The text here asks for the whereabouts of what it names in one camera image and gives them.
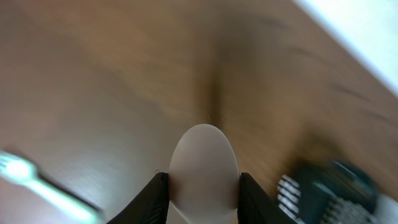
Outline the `short white spoon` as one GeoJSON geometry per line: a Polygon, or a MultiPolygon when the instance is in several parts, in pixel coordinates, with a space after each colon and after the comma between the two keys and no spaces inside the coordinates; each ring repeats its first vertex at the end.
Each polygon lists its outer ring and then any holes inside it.
{"type": "Polygon", "coordinates": [[[227,223],[238,206],[239,169],[227,137],[198,124],[179,140],[169,165],[169,197],[187,223],[227,223]]]}

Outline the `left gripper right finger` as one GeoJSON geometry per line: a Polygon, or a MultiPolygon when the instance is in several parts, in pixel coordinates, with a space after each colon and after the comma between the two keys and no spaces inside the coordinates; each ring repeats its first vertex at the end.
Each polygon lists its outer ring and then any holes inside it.
{"type": "Polygon", "coordinates": [[[247,172],[239,178],[239,224],[295,224],[297,223],[297,196],[283,181],[278,195],[271,198],[247,172]]]}

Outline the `fork with mint handle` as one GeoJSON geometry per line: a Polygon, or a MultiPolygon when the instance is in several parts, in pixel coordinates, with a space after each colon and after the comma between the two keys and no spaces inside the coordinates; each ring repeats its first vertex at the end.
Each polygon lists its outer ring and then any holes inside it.
{"type": "Polygon", "coordinates": [[[37,166],[27,159],[1,151],[1,177],[31,190],[79,222],[102,222],[102,214],[98,209],[44,180],[37,166]]]}

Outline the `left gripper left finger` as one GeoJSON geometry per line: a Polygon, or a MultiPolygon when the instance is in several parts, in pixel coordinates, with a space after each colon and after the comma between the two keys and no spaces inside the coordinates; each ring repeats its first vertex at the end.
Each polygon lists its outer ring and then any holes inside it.
{"type": "Polygon", "coordinates": [[[169,202],[169,174],[158,172],[107,224],[166,224],[169,202]]]}

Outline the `dark green plastic basket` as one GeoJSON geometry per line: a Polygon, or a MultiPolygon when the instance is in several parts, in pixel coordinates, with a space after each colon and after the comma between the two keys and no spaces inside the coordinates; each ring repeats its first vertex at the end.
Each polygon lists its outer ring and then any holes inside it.
{"type": "Polygon", "coordinates": [[[289,223],[377,223],[377,185],[348,162],[299,162],[280,178],[277,189],[277,207],[289,223]]]}

